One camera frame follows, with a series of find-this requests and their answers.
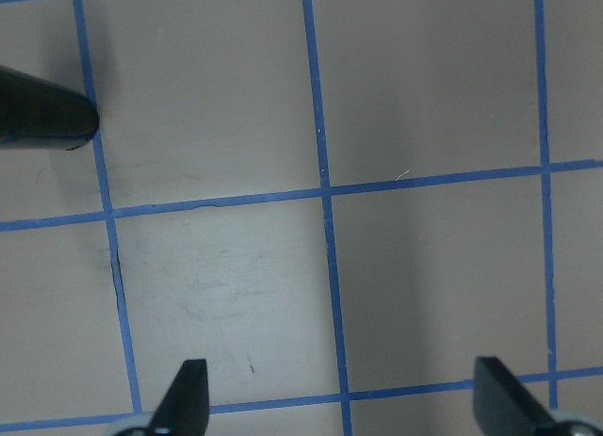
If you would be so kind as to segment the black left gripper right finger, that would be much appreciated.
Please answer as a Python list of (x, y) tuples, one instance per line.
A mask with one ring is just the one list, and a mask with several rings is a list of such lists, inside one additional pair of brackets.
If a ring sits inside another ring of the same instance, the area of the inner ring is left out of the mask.
[(473, 369), (473, 416), (483, 435), (553, 435), (557, 422), (497, 357)]

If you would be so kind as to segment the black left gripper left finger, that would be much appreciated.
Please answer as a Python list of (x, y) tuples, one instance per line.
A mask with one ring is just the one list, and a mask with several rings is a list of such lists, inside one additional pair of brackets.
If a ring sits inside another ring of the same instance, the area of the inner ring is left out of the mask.
[(204, 436), (208, 427), (206, 360), (186, 360), (149, 422), (150, 435)]

